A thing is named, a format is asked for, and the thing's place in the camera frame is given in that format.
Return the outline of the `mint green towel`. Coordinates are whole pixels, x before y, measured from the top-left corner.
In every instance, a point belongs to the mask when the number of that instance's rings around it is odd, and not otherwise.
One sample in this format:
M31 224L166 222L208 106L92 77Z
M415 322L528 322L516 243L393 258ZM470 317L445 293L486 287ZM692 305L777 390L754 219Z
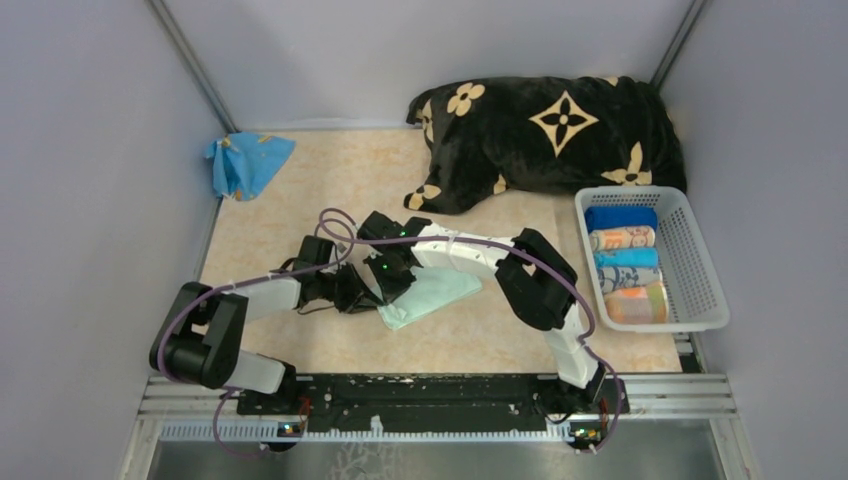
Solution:
M482 290L482 281L471 274L434 267L413 267L410 288L377 312L392 331L463 300Z

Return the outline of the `blue white patterned towel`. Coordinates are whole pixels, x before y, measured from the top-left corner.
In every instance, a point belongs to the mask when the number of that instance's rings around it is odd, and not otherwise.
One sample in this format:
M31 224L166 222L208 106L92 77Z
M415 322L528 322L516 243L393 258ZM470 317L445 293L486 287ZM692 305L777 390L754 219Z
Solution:
M597 270L599 285L604 295L626 288L645 287L662 282L659 268L605 266Z

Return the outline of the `orange polka dot towel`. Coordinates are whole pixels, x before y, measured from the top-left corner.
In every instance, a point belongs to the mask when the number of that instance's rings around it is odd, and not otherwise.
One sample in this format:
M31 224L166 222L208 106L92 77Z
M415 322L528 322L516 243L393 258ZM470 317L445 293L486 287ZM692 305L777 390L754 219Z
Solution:
M647 325L666 323L669 301L662 283L614 290L604 296L608 317L617 324Z

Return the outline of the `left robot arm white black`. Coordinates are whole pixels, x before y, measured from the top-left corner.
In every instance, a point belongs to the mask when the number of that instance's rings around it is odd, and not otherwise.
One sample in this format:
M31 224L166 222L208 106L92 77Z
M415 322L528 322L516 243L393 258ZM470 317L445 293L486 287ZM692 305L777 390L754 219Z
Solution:
M307 235L297 256L256 281L227 291L200 282L184 284L151 346L150 366L173 381L258 393L277 414L292 411L300 399L295 366L244 350L245 326L317 300L342 314L382 306L383 300L339 252L332 241Z

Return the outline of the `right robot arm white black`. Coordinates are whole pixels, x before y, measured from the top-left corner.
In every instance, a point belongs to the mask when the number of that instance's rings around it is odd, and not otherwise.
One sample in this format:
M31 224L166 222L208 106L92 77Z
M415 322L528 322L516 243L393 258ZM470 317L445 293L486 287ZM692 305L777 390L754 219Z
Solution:
M540 232L473 235L421 217L400 224L374 211L358 227L357 238L374 250L364 262L385 313L411 320L416 298L440 308L467 297L480 280L492 279L517 318L543 334L567 406L588 412L599 403L606 369L585 345L577 274Z

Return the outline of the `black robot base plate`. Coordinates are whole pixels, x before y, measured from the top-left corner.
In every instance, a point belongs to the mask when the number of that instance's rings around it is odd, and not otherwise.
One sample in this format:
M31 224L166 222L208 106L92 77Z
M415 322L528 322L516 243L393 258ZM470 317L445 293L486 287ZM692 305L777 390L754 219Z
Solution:
M630 404L624 386L604 380L588 401L554 374L301 374L290 395L245 391L243 416L290 415L309 433L541 433L570 420L604 429Z

